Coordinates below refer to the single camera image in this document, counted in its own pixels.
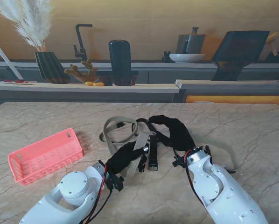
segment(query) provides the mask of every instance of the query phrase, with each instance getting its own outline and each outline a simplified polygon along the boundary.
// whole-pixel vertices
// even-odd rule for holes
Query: dark green vase
[[[54,84],[67,84],[70,78],[53,52],[36,52],[39,71],[46,81]]]

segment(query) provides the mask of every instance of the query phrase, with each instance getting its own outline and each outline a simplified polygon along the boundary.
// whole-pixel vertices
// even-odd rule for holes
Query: yellow fruit
[[[104,86],[104,83],[94,83],[94,86]]]
[[[93,85],[93,82],[86,82],[85,84],[90,86],[90,85]]]

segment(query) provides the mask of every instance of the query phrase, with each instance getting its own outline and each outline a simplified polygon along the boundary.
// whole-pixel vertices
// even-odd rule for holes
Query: plastic basket
[[[16,182],[28,185],[84,156],[72,128],[12,152],[9,166]]]

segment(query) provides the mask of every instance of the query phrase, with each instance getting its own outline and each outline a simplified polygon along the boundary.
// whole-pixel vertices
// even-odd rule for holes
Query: red wire
[[[106,172],[106,164],[105,164],[105,166],[104,166],[104,171],[103,171],[103,173],[105,173],[105,172]],[[99,195],[101,195],[101,193],[102,193],[102,189],[103,189],[104,183],[105,183],[105,176],[103,175],[102,182],[101,182],[101,188],[100,188],[100,191],[99,191]]]
[[[185,154],[184,154],[184,163],[186,162],[186,158],[187,158],[187,155],[188,155],[188,153],[190,153],[191,152],[191,149],[190,150],[188,150]]]

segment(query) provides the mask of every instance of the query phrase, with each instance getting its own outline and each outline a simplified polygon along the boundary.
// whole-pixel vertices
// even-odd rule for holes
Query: wall
[[[200,27],[206,34],[202,53],[210,59],[227,31],[279,31],[279,0],[53,0],[53,26],[46,39],[49,51],[60,59],[74,59],[78,46],[75,25],[81,28],[88,55],[109,59],[108,42],[128,40],[132,59],[161,59],[174,52],[178,34]],[[0,47],[12,59],[34,59],[35,49],[14,31],[11,21],[0,15]],[[261,58],[269,52],[266,46]]]

